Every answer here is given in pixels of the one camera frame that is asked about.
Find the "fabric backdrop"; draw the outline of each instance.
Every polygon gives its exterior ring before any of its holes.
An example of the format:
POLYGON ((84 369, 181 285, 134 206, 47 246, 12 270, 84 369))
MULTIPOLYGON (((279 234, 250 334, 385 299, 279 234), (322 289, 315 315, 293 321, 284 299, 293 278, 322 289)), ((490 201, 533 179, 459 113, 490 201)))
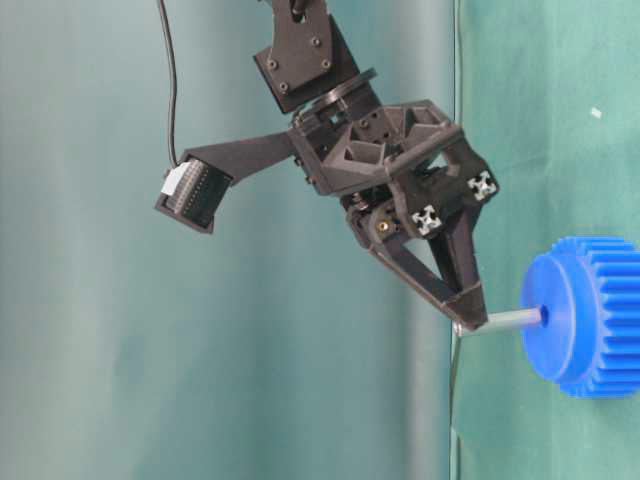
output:
MULTIPOLYGON (((488 303, 502 311, 557 239, 640 242, 640 3, 461 0, 460 21, 462 123, 503 188, 477 232, 488 303)), ((534 374, 517 333, 462 342, 465 480, 638 478, 639 412, 638 396, 564 396, 534 374)))

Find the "gear teeth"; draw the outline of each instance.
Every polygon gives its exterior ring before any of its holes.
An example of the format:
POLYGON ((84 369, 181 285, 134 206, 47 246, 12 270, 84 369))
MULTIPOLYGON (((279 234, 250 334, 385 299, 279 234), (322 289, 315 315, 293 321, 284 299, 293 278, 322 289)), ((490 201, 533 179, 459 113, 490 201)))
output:
POLYGON ((620 238, 569 238, 557 253, 585 257, 599 291, 605 320, 595 368, 567 393, 620 397, 640 388, 640 252, 620 238))

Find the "black plastic part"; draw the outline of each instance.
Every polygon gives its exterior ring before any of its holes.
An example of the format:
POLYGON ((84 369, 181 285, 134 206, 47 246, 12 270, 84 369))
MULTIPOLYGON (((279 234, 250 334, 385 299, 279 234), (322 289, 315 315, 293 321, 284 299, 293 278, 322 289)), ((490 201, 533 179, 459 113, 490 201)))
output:
POLYGON ((333 90, 341 83, 350 80, 360 73, 358 65, 353 59, 353 55, 351 55, 349 47, 342 37, 342 33, 336 25, 336 22, 332 16, 329 16, 329 20, 333 37, 332 65, 325 75, 308 82, 300 88, 283 92, 280 85, 276 83, 268 66, 271 47, 264 49, 254 57, 254 60, 282 113, 293 112, 307 102, 329 92, 330 90, 333 90))
POLYGON ((214 216, 231 177, 197 159, 190 162, 173 195, 160 195, 156 208, 202 233, 213 233, 214 216))

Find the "robotic arm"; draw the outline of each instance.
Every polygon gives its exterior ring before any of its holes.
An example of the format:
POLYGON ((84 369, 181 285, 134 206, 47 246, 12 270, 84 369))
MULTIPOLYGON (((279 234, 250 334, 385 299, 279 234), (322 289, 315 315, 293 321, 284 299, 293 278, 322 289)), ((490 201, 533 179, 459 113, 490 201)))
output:
POLYGON ((487 322, 472 233, 499 187, 462 129, 428 100, 384 106, 325 0, 272 0, 273 45, 254 58, 289 129, 186 150, 156 208, 200 231, 229 187, 294 157, 334 196, 359 244, 456 325, 487 322), (442 156, 445 166, 435 160, 442 156), (440 276, 406 247, 426 240, 440 276))

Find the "white label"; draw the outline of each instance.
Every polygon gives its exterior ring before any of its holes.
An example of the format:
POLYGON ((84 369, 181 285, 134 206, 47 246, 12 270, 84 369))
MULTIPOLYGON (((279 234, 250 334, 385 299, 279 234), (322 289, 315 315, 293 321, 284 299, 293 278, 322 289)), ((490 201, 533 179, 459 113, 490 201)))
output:
POLYGON ((180 183, 180 180, 184 177, 187 168, 189 168, 189 164, 190 162, 181 163, 169 172, 169 175, 167 175, 167 179, 164 181, 164 185, 162 186, 162 193, 169 196, 172 196, 175 193, 178 183, 180 183))

